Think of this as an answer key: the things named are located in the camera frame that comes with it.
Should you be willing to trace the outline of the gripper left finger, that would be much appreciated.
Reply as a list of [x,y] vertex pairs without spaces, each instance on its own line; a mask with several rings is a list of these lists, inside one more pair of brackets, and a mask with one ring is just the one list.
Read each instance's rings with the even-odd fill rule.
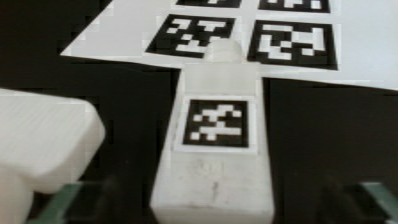
[[113,177],[100,182],[65,184],[33,218],[33,224],[122,224],[120,205]]

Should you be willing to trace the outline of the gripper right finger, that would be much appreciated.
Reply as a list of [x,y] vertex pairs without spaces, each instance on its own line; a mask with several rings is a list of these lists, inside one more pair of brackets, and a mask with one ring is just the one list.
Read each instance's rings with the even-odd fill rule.
[[381,182],[328,184],[321,191],[321,224],[398,224],[398,196]]

